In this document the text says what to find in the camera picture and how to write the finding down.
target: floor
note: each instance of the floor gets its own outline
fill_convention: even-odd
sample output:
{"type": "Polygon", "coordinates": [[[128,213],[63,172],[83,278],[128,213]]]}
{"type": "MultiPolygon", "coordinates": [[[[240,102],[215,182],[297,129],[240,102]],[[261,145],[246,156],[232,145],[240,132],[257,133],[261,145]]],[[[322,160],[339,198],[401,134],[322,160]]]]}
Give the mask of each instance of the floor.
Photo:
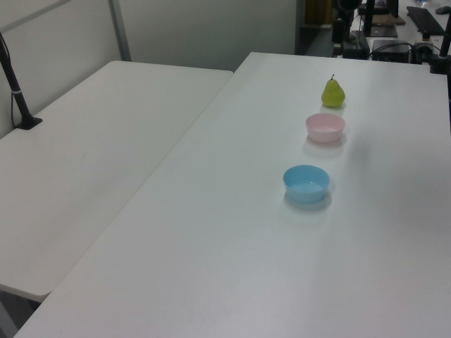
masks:
{"type": "Polygon", "coordinates": [[[12,338],[35,312],[39,303],[0,292],[0,338],[12,338]]]}

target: blue bowl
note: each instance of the blue bowl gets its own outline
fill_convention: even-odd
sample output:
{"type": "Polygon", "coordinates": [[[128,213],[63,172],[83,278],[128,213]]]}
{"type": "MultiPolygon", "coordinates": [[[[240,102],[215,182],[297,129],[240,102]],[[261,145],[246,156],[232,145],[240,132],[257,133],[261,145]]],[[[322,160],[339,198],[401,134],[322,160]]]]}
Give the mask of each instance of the blue bowl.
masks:
{"type": "Polygon", "coordinates": [[[283,175],[288,197],[300,203],[322,200],[329,181],[326,171],[312,165],[297,165],[283,175]]]}

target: keyboard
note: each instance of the keyboard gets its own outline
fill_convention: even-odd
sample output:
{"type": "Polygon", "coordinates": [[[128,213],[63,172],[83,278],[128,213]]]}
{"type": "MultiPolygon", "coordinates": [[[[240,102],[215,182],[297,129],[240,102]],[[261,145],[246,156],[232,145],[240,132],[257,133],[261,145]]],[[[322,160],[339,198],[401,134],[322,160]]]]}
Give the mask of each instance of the keyboard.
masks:
{"type": "Polygon", "coordinates": [[[407,7],[408,16],[412,18],[418,31],[425,37],[427,35],[445,35],[445,31],[440,23],[432,16],[431,12],[426,8],[407,7]]]}

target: pink bowl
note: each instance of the pink bowl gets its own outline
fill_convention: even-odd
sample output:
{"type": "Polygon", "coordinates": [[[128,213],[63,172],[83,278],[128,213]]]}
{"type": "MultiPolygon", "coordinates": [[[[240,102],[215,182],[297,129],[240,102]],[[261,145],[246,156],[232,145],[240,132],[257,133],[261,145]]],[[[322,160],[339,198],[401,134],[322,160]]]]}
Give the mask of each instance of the pink bowl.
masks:
{"type": "Polygon", "coordinates": [[[345,128],[345,120],[329,113],[319,113],[309,116],[305,121],[309,137],[321,143],[338,141],[345,128]]]}

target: black stand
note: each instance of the black stand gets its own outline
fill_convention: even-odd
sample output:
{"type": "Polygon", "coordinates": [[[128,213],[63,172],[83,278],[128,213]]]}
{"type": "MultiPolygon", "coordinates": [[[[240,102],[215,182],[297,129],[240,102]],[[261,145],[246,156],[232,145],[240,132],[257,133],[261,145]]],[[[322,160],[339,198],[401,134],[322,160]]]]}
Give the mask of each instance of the black stand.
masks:
{"type": "Polygon", "coordinates": [[[443,42],[440,48],[440,53],[433,55],[429,64],[430,72],[433,74],[443,74],[448,75],[448,70],[450,69],[451,57],[448,56],[448,50],[450,49],[451,42],[451,15],[448,16],[448,21],[446,23],[445,35],[443,35],[443,42]]]}
{"type": "Polygon", "coordinates": [[[22,115],[22,123],[16,126],[16,128],[30,130],[35,125],[42,122],[41,118],[35,118],[30,114],[25,98],[23,97],[22,90],[19,87],[16,75],[14,74],[13,66],[11,65],[11,60],[8,53],[6,52],[6,47],[3,44],[3,37],[0,33],[0,62],[3,68],[6,79],[8,80],[9,87],[11,88],[11,93],[16,99],[17,106],[19,107],[20,114],[22,115]]]}

